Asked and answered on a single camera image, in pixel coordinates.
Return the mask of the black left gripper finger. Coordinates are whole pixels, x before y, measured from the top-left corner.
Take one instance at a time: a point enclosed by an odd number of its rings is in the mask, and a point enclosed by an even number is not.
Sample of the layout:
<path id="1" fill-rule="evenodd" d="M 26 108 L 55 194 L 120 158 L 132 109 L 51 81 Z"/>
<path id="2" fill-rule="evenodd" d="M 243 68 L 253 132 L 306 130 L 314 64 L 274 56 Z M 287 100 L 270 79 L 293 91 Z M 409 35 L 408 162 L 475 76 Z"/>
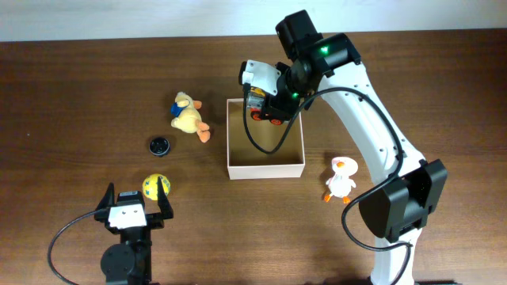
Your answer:
<path id="1" fill-rule="evenodd" d="M 167 199 L 167 195 L 164 190 L 164 184 L 162 182 L 162 178 L 158 177 L 157 180 L 158 186 L 158 207 L 160 209 L 160 214 L 163 219 L 172 219 L 173 218 L 173 208 L 170 205 L 169 200 Z"/>
<path id="2" fill-rule="evenodd" d="M 105 194 L 103 195 L 101 201 L 96 207 L 96 210 L 106 210 L 113 206 L 115 203 L 115 191 L 114 191 L 114 183 L 110 182 Z"/>

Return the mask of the red toy fire truck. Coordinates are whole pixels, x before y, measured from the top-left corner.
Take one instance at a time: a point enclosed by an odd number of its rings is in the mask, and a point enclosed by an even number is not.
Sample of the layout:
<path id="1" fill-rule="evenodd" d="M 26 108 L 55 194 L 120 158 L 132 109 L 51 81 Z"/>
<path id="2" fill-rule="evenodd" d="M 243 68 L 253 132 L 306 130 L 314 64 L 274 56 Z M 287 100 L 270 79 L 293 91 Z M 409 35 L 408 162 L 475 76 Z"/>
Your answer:
<path id="1" fill-rule="evenodd" d="M 276 118 L 274 115 L 270 115 L 265 110 L 265 100 L 268 97 L 263 89 L 258 87 L 250 87 L 250 91 L 247 95 L 247 108 L 250 110 L 250 117 L 253 120 L 261 121 L 268 120 L 271 124 L 281 125 L 284 121 Z"/>

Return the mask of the pink cardboard box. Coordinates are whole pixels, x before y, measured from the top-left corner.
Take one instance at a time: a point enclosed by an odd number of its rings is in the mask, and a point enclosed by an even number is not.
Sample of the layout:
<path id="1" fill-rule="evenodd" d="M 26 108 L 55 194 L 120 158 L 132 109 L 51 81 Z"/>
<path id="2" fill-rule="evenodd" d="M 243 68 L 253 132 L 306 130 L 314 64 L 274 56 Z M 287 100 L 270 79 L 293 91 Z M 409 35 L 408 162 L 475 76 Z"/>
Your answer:
<path id="1" fill-rule="evenodd" d="M 306 165 L 301 119 L 291 127 L 275 154 L 260 152 L 248 140 L 243 100 L 227 100 L 227 170 L 232 180 L 300 177 Z"/>

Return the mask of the yellow plush duck toy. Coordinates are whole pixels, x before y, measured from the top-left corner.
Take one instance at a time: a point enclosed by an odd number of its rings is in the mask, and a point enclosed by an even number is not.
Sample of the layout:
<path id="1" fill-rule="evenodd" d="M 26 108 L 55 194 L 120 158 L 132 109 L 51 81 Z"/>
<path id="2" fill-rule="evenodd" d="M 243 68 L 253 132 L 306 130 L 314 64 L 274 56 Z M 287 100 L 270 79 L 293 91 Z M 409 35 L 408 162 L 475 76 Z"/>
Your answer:
<path id="1" fill-rule="evenodd" d="M 185 92 L 178 92 L 170 109 L 174 116 L 170 125 L 184 133 L 196 133 L 199 140 L 206 143 L 211 138 L 211 132 L 199 113 L 201 107 L 201 101 L 193 100 Z"/>

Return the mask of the white duck figurine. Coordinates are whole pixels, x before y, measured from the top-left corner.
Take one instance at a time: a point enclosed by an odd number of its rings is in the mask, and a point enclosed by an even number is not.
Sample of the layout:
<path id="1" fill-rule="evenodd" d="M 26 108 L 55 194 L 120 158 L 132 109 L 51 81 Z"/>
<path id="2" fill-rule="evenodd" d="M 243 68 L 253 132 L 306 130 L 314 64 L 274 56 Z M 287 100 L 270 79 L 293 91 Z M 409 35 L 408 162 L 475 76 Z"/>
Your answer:
<path id="1" fill-rule="evenodd" d="M 356 183 L 350 177 L 358 170 L 357 162 L 348 157 L 335 157 L 331 161 L 334 175 L 326 181 L 329 193 L 324 196 L 324 201 L 329 202 L 332 197 L 341 198 L 344 204 L 349 204 L 349 194 Z"/>

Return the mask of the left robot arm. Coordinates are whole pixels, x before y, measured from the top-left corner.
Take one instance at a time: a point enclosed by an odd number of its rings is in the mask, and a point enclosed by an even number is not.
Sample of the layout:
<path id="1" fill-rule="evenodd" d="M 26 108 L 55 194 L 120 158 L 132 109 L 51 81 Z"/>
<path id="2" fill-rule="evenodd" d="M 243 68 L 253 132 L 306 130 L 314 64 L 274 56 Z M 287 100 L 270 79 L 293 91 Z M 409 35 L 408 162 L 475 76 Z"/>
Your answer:
<path id="1" fill-rule="evenodd" d="M 116 194 L 114 184 L 108 186 L 94 215 L 105 229 L 120 237 L 101 258 L 107 284 L 151 283 L 151 232 L 173 218 L 169 191 L 169 181 L 160 174 L 147 178 L 141 192 Z"/>

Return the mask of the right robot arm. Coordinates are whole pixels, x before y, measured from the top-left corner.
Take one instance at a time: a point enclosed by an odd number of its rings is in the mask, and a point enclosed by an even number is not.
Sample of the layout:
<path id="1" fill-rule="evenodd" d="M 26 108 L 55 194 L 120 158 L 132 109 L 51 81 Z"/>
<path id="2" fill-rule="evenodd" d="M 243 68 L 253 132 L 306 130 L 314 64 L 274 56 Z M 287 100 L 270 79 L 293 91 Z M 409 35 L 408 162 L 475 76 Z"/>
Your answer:
<path id="1" fill-rule="evenodd" d="M 368 167 L 373 186 L 351 199 L 375 236 L 372 284 L 412 284 L 417 240 L 436 210 L 448 172 L 427 161 L 397 127 L 375 93 L 360 53 L 343 33 L 324 37 L 301 10 L 276 34 L 288 63 L 246 60 L 238 82 L 243 118 L 291 127 L 316 99 L 337 114 Z"/>

